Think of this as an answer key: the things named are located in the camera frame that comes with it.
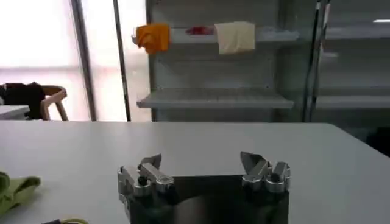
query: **green cloth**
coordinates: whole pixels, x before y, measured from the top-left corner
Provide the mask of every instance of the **green cloth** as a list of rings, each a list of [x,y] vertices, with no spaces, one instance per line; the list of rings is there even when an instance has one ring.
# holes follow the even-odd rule
[[[0,172],[0,216],[27,202],[40,184],[38,177],[11,179],[6,173]]]

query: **white shelf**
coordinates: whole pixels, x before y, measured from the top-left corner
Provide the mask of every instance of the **white shelf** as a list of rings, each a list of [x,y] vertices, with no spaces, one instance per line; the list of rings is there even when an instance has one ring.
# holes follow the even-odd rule
[[[390,108],[389,96],[319,96],[316,108]]]
[[[212,35],[188,35],[185,28],[171,29],[172,44],[211,44],[217,43],[216,34]],[[298,32],[292,31],[275,31],[272,29],[256,29],[256,42],[264,43],[284,43],[294,42],[299,39]],[[133,37],[134,44],[137,44],[136,38]]]
[[[329,27],[327,40],[390,38],[390,27]]]
[[[160,89],[137,102],[140,108],[292,108],[294,102],[255,88]]]

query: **cable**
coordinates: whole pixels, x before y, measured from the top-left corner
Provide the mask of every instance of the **cable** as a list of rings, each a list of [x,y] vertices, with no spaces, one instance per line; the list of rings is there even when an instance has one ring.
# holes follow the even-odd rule
[[[88,222],[83,220],[83,219],[64,219],[64,220],[61,220],[61,224],[70,224],[70,223],[88,224]]]

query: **white desk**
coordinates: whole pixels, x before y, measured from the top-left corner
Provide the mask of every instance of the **white desk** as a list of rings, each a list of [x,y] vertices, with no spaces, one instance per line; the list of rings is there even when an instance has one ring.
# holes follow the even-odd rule
[[[29,111],[27,105],[0,105],[0,120],[24,120],[24,114]]]
[[[0,222],[125,224],[119,166],[161,153],[170,175],[241,174],[242,150],[291,166],[290,224],[388,223],[390,159],[331,125],[42,121],[0,122],[0,170],[43,180]]]

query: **chair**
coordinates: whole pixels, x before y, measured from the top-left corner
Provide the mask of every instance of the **chair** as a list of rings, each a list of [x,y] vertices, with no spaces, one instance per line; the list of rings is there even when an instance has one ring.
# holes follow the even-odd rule
[[[49,96],[41,101],[41,115],[45,121],[50,121],[49,106],[55,103],[63,121],[68,121],[68,115],[62,105],[62,100],[67,96],[66,89],[61,86],[42,86],[43,92]]]

